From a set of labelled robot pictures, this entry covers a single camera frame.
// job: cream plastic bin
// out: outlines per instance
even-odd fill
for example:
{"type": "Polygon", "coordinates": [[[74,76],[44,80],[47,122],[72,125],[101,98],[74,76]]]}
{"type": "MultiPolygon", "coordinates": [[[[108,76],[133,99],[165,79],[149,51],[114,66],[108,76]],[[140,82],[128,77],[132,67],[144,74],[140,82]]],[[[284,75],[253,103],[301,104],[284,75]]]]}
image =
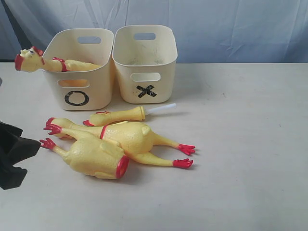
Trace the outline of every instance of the cream plastic bin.
{"type": "Polygon", "coordinates": [[[43,71],[63,109],[96,110],[109,104],[114,79],[111,58],[113,40],[110,30],[100,28],[64,30],[52,39],[43,54],[44,59],[57,57],[101,65],[91,71],[43,71]]]}
{"type": "Polygon", "coordinates": [[[178,57],[170,28],[125,26],[116,32],[112,57],[126,102],[161,103],[170,98],[178,57]]]}

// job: bin handle hole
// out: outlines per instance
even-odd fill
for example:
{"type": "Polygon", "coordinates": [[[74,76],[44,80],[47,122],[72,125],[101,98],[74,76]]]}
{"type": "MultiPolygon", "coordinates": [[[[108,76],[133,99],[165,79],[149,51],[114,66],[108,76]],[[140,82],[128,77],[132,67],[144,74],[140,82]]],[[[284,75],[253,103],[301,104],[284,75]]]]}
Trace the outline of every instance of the bin handle hole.
{"type": "Polygon", "coordinates": [[[62,79],[58,80],[57,84],[62,88],[87,88],[90,86],[86,79],[62,79]]]}
{"type": "Polygon", "coordinates": [[[134,82],[150,82],[159,81],[161,76],[159,73],[133,73],[130,78],[134,82]]]}
{"type": "Polygon", "coordinates": [[[100,44],[102,42],[101,38],[97,36],[80,36],[77,41],[81,44],[100,44]]]}
{"type": "Polygon", "coordinates": [[[154,40],[156,39],[156,34],[154,33],[136,33],[134,34],[135,40],[154,40]]]}

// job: letter x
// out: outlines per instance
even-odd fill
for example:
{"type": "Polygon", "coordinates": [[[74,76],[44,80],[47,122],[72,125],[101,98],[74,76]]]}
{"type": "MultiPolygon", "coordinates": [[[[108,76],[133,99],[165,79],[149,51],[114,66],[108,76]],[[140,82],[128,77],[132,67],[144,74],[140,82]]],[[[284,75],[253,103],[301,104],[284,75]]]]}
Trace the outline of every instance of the letter x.
{"type": "Polygon", "coordinates": [[[142,92],[138,95],[139,98],[145,96],[146,94],[155,97],[157,94],[152,92],[151,90],[154,88],[152,85],[147,86],[147,88],[143,88],[141,86],[136,87],[138,90],[142,90],[142,92]]]}

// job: table surface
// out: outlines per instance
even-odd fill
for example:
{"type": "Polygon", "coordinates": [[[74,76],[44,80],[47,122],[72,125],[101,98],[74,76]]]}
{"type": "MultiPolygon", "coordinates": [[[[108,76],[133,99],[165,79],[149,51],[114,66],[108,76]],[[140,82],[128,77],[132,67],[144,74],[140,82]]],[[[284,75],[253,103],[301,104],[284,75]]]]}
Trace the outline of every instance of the table surface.
{"type": "MultiPolygon", "coordinates": [[[[0,77],[0,121],[23,137],[51,137],[50,117],[81,124],[94,112],[61,109],[40,71],[2,63],[0,77]]],[[[21,187],[0,190],[1,230],[308,230],[308,65],[178,64],[168,103],[177,107],[145,123],[195,145],[191,169],[131,162],[121,180],[99,180],[41,148],[16,165],[28,170],[21,187]]],[[[135,106],[115,89],[105,109],[135,106]]],[[[186,158],[167,147],[153,153],[186,158]]]]}

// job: white plastic stick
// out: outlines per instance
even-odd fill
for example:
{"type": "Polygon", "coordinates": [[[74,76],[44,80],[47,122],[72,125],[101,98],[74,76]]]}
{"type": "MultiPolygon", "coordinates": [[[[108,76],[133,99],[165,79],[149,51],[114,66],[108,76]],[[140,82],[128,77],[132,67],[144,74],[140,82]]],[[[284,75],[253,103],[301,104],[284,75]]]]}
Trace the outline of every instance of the white plastic stick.
{"type": "Polygon", "coordinates": [[[164,106],[160,106],[160,107],[147,109],[147,110],[145,110],[145,115],[155,113],[155,112],[158,112],[158,111],[164,110],[164,109],[169,109],[169,108],[175,107],[176,105],[177,105],[176,103],[172,103],[172,104],[168,104],[168,105],[164,105],[164,106]]]}

